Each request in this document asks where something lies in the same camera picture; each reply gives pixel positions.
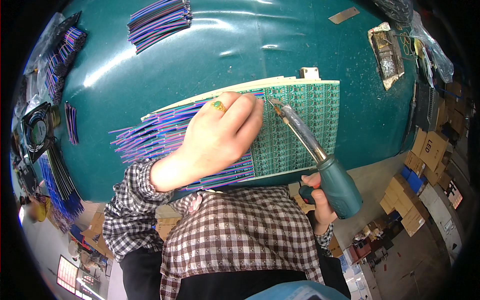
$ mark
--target concrete floor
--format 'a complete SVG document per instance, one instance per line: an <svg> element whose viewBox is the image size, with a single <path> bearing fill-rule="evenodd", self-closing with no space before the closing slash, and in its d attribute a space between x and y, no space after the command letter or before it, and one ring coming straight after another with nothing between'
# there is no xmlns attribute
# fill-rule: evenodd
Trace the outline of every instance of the concrete floor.
<svg viewBox="0 0 480 300"><path fill-rule="evenodd" d="M363 206L353 217L334 222L334 233L341 249L348 248L353 237L365 225L385 214L380 206L392 177L404 166L406 153L348 171L363 198Z"/></svg>

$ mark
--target green gemstone ring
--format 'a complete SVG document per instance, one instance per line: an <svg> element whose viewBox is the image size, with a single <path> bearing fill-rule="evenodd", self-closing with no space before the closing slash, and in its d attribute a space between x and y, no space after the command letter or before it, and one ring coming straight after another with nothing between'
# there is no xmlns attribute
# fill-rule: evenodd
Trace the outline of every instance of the green gemstone ring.
<svg viewBox="0 0 480 300"><path fill-rule="evenodd" d="M225 106L223 106L223 103L222 101L215 101L215 102L212 102L212 104L210 104L211 107L217 109L217 110L221 110L223 112L226 112L227 109L225 108Z"/></svg>

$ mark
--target hand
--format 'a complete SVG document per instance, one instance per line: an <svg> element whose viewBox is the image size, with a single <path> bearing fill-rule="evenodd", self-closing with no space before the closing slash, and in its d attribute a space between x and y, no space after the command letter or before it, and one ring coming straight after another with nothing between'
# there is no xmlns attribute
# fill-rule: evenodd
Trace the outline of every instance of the hand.
<svg viewBox="0 0 480 300"><path fill-rule="evenodd" d="M309 176L302 175L301 179L308 186L320 186L321 179L320 173L318 172ZM322 235L327 231L328 225L337 218L336 212L333 211L332 207L328 203L324 191L320 189L313 190L312 197L315 200L315 219L318 222L313 229L313 233L315 235Z"/></svg>
<svg viewBox="0 0 480 300"><path fill-rule="evenodd" d="M215 101L227 111L211 107ZM208 101L190 121L182 146L152 166L150 182L166 192L230 166L257 136L263 110L263 100L252 94L225 92Z"/></svg>

